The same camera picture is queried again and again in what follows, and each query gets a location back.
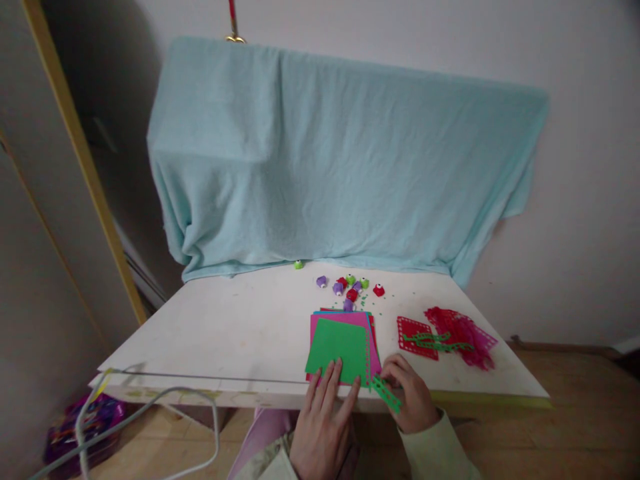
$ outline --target green cardstock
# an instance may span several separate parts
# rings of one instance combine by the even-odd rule
[[[342,358],[340,382],[353,383],[359,375],[365,384],[369,368],[368,332],[357,325],[318,319],[305,372],[314,374],[326,370],[331,360]]]
[[[388,386],[386,386],[384,380],[376,375],[371,379],[371,383],[373,384],[373,389],[378,392],[380,398],[385,401],[389,408],[396,413],[400,413],[402,402],[398,399],[398,397],[391,393],[391,390],[389,390]]]

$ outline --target red paper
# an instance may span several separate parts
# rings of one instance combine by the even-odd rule
[[[468,343],[473,346],[472,351],[457,350],[467,365],[475,365],[482,370],[494,368],[489,354],[498,340],[478,327],[473,320],[455,310],[438,307],[430,308],[425,316],[434,324],[438,334],[451,332],[451,338],[442,343]]]
[[[417,333],[429,333],[431,334],[431,327],[426,323],[420,323],[415,320],[411,320],[405,317],[398,317],[398,346],[402,350],[421,355],[426,358],[434,359],[438,361],[438,350],[432,350],[427,348],[418,347],[414,342],[404,340],[404,335],[411,338]]]

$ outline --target blue blanket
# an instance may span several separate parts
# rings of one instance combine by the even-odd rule
[[[177,39],[147,137],[169,250],[184,281],[319,259],[464,287],[546,115],[531,88]]]

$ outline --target white table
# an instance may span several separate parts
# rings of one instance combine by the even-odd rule
[[[402,352],[432,390],[436,402],[457,415],[478,416],[476,407],[504,411],[513,407],[549,407],[549,395],[500,338],[453,280],[438,273],[392,273],[349,269],[310,262],[244,273],[232,279],[210,277],[182,287],[152,318],[100,366],[124,370],[112,374],[105,390],[132,402],[146,402],[160,390],[184,386],[201,390],[220,407],[300,408],[307,390],[304,367],[309,354],[309,316],[320,307],[341,307],[344,297],[331,286],[347,273],[371,281],[364,310],[375,317],[377,345],[384,361]],[[316,278],[326,275],[327,288]],[[376,297],[381,283],[386,294]],[[363,309],[356,301],[358,310]],[[491,350],[489,372],[440,353],[434,361],[398,348],[399,315],[426,322],[423,314],[438,306],[457,310],[499,339]],[[346,396],[349,387],[340,387]],[[173,405],[204,405],[197,395],[174,392]],[[374,391],[360,391],[357,409],[385,411]]]

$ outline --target hand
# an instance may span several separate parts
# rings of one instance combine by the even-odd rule
[[[316,389],[320,369],[309,384],[289,453],[289,460],[300,480],[333,480],[347,453],[347,422],[358,398],[360,377],[353,382],[347,399],[334,414],[340,370],[342,360],[338,359],[336,364],[332,360],[320,386]]]
[[[400,413],[389,410],[402,433],[418,433],[440,421],[427,385],[402,355],[388,357],[380,377],[394,388],[403,388],[393,392],[402,402]]]

